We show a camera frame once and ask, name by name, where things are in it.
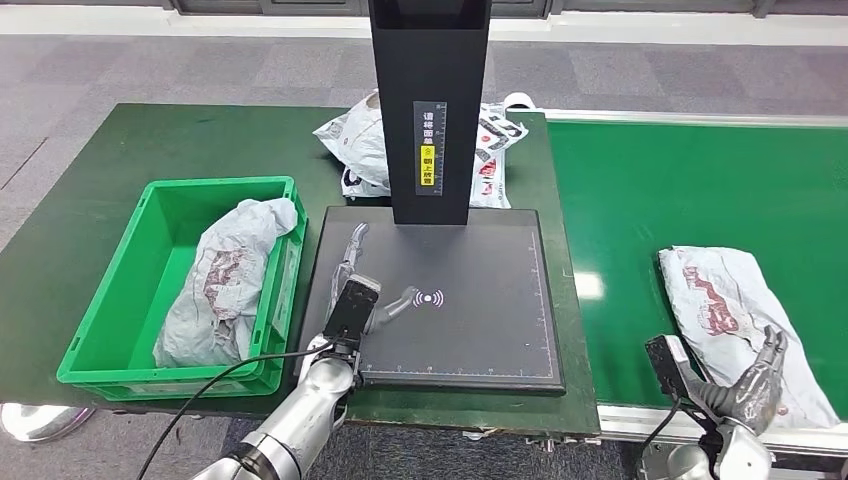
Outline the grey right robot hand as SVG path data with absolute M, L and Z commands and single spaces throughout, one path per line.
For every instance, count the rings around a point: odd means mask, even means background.
M 756 359 L 732 386 L 703 382 L 698 388 L 698 395 L 714 415 L 739 422 L 755 436 L 764 433 L 777 414 L 788 347 L 782 330 L 766 326 L 764 332 Z

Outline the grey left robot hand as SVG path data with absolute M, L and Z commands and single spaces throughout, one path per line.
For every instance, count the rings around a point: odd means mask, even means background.
M 331 309 L 337 303 L 341 293 L 343 284 L 355 273 L 357 260 L 363 252 L 363 242 L 369 230 L 369 225 L 365 222 L 360 222 L 351 234 L 351 237 L 346 246 L 342 261 L 336 267 L 331 277 L 331 300 L 328 306 L 327 317 L 330 317 Z M 394 302 L 385 306 L 375 307 L 368 321 L 363 326 L 365 335 L 371 334 L 390 323 L 400 316 L 412 304 L 415 295 L 419 292 L 416 287 L 407 287 L 401 296 Z

